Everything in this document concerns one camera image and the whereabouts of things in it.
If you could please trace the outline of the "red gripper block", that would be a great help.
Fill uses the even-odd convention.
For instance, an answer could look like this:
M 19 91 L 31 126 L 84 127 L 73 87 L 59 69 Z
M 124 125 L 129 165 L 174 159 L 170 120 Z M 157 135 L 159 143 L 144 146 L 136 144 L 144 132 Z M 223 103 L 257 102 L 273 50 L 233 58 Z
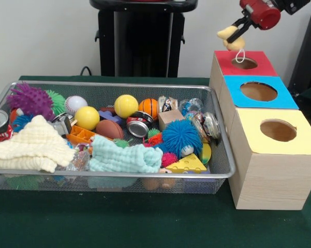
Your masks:
M 243 9 L 243 16 L 235 21 L 232 25 L 238 28 L 228 39 L 228 43 L 233 43 L 253 24 L 261 30 L 273 28 L 280 21 L 280 10 L 272 3 L 272 1 L 262 0 L 240 0 L 240 6 Z

